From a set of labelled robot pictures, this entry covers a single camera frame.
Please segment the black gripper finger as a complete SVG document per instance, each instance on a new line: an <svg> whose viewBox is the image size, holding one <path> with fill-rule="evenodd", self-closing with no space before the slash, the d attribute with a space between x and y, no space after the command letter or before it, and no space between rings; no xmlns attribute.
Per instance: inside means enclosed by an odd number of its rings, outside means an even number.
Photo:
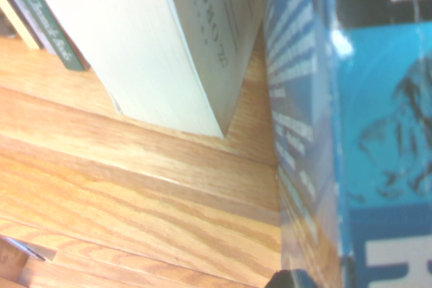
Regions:
<svg viewBox="0 0 432 288"><path fill-rule="evenodd" d="M281 270L276 272L266 288L315 288L316 283L302 269Z"/></svg>

